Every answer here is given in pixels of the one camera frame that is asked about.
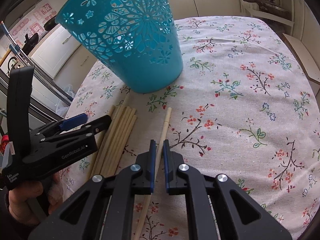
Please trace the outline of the person's left hand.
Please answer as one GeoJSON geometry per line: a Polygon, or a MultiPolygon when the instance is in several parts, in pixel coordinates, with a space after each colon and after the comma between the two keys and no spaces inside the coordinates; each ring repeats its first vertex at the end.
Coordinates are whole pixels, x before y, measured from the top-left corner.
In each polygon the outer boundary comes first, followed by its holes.
{"type": "MultiPolygon", "coordinates": [[[[63,203],[63,187],[59,173],[52,176],[53,184],[48,192],[49,208],[51,214],[63,203]]],[[[30,209],[27,201],[43,193],[43,185],[39,181],[25,182],[19,187],[9,191],[9,213],[19,223],[37,225],[39,219],[30,209]]]]}

